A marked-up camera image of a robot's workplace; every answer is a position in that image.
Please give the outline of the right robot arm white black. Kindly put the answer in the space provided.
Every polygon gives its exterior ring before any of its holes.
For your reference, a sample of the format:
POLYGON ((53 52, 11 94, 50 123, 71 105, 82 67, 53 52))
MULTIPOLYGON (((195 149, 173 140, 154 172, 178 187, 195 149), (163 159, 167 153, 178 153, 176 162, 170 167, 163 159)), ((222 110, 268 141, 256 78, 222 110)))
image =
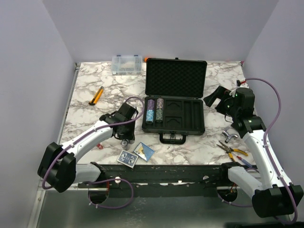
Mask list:
POLYGON ((233 165, 219 173, 219 182, 224 186, 237 184, 251 198, 253 209, 261 218, 296 214, 304 191, 292 183, 280 165, 264 122, 254 113, 253 91, 245 87, 230 91, 218 86, 203 101, 210 107, 216 99, 220 100, 216 111, 232 118, 232 127, 247 145, 260 174, 257 180, 243 167, 233 165))

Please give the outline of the red blue screwdriver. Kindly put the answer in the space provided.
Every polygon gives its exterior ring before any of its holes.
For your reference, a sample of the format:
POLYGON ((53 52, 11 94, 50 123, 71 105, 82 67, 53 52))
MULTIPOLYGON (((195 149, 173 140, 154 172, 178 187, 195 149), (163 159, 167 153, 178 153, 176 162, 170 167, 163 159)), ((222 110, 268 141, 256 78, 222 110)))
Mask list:
POLYGON ((249 167, 249 168, 252 168, 252 167, 253 167, 248 161, 246 161, 246 160, 243 159, 242 157, 237 156, 237 158, 238 158, 240 161, 242 161, 247 167, 249 167))

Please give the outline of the yellow black utility knife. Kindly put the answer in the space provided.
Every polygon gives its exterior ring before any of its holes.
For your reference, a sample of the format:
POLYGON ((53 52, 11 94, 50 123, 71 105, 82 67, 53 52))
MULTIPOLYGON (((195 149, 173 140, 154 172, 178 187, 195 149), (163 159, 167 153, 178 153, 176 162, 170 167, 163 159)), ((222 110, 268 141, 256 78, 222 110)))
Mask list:
POLYGON ((91 105, 91 106, 96 105, 96 103, 98 102, 98 100, 99 100, 100 96, 102 95, 103 91, 104 91, 104 87, 101 86, 101 87, 98 89, 98 91, 96 92, 96 94, 95 94, 95 96, 93 97, 93 99, 92 99, 88 104, 91 105))

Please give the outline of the light blue chip stack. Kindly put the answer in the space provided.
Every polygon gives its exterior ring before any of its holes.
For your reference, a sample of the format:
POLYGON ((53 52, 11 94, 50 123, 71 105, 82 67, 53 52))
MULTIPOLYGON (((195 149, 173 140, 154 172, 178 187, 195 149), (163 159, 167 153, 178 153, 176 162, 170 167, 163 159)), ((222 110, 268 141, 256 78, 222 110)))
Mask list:
POLYGON ((146 112, 146 120, 147 124, 152 124, 154 121, 154 110, 148 109, 146 112))

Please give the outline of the silver metal clamp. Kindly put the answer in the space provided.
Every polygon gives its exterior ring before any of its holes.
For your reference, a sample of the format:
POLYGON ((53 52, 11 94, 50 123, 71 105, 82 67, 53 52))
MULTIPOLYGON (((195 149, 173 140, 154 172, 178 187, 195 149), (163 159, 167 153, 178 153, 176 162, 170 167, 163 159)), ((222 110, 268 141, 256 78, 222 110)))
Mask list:
POLYGON ((237 134, 228 132, 228 130, 231 128, 232 128, 231 126, 227 126, 222 132, 222 134, 225 136, 225 143, 229 143, 230 140, 238 138, 237 134))

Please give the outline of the purple chip stack back left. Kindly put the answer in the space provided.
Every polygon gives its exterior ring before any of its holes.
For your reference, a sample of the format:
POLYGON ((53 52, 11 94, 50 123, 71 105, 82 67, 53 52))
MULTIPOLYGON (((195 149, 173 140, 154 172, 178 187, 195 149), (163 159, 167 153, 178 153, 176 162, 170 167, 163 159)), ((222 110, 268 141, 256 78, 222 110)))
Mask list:
POLYGON ((155 101, 153 99, 149 99, 147 102, 147 110, 154 110, 155 101))

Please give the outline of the red dice pair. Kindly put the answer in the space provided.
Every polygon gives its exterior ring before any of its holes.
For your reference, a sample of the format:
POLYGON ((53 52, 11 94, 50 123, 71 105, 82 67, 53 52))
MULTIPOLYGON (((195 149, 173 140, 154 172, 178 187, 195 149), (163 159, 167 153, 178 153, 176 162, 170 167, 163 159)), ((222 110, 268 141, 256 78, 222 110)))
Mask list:
POLYGON ((99 150, 102 150, 102 149, 103 149, 103 145, 98 144, 98 145, 97 145, 97 148, 98 148, 99 150))

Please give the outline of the ace of spades card deck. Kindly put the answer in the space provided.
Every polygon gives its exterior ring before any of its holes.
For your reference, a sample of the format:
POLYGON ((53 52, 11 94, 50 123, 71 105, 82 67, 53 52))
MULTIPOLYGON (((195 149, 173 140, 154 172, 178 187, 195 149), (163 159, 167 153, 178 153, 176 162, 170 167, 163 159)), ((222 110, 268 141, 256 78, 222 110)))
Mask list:
POLYGON ((133 152, 146 162, 154 155, 154 150, 142 142, 135 147, 133 152))

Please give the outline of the blue back card deck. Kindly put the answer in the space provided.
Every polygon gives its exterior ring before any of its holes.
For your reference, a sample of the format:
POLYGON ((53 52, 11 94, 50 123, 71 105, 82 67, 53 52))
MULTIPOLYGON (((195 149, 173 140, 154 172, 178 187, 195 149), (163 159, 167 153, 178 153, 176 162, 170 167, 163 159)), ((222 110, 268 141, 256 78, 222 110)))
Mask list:
POLYGON ((130 153, 128 151, 122 150, 120 155, 118 156, 117 161, 127 167, 134 168, 137 160, 138 155, 130 153))

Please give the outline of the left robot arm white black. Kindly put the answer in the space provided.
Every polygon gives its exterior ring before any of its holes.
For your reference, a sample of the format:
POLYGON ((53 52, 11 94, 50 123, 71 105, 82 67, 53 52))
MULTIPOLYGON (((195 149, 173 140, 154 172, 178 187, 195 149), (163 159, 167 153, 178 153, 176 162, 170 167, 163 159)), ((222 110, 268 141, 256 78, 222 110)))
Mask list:
POLYGON ((79 160, 98 143, 115 137, 118 140, 134 141, 135 121, 139 112, 127 103, 118 111, 102 115, 88 130, 74 139, 49 144, 38 167, 38 176, 57 192, 66 191, 75 183, 91 183, 102 187, 105 183, 104 169, 95 162, 79 164, 79 160))

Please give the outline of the yellow handled pliers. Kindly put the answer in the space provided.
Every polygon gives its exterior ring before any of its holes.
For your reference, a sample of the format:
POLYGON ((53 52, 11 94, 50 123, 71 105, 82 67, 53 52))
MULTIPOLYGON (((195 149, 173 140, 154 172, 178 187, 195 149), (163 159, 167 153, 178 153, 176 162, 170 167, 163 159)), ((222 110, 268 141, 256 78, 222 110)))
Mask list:
POLYGON ((217 146, 218 146, 219 148, 221 148, 222 150, 224 150, 225 153, 228 154, 229 158, 230 158, 233 162, 235 162, 235 159, 234 159, 234 157, 233 157, 233 152, 238 152, 238 153, 240 153, 240 154, 243 154, 243 155, 245 155, 245 156, 248 156, 248 154, 247 154, 245 151, 240 150, 240 149, 233 149, 233 148, 231 148, 231 147, 225 145, 225 144, 224 144, 223 142, 221 142, 221 141, 219 141, 219 144, 217 144, 217 146))

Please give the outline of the clear plastic organizer box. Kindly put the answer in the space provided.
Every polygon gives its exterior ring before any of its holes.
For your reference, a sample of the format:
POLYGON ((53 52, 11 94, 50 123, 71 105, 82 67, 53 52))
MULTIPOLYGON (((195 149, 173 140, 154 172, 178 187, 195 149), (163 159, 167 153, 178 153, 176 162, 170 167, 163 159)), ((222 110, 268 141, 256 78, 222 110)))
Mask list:
POLYGON ((117 55, 112 57, 112 75, 138 75, 142 72, 143 57, 139 55, 117 55))

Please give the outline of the blue tan 10 chip stack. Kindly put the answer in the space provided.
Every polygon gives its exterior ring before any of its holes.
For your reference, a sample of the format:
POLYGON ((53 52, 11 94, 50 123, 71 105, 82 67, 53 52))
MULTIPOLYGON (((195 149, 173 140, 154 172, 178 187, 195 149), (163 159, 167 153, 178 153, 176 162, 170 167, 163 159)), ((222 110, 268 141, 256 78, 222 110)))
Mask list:
POLYGON ((129 150, 130 148, 130 144, 129 144, 129 141, 128 140, 122 140, 121 141, 121 147, 123 150, 129 150))

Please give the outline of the black poker set case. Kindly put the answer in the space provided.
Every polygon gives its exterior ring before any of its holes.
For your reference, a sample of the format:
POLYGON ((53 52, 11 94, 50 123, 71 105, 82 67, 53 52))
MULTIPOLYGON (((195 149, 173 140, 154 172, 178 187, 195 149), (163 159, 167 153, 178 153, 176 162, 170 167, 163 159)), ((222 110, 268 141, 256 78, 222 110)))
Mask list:
POLYGON ((202 98, 206 71, 207 62, 204 60, 148 58, 142 130, 157 133, 163 144, 175 145, 184 144, 187 136, 203 135, 202 98), (164 99, 162 123, 155 121, 158 98, 164 99), (152 124, 145 122, 149 99, 155 101, 152 124))

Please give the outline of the dark green chip stack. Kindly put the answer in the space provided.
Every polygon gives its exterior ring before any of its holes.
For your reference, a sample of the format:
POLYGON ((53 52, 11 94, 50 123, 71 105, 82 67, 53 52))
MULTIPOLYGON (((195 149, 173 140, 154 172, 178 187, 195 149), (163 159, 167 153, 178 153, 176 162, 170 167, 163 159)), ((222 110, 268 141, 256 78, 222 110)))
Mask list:
POLYGON ((155 121, 157 123, 162 123, 163 122, 163 109, 161 109, 161 108, 156 109, 155 121))

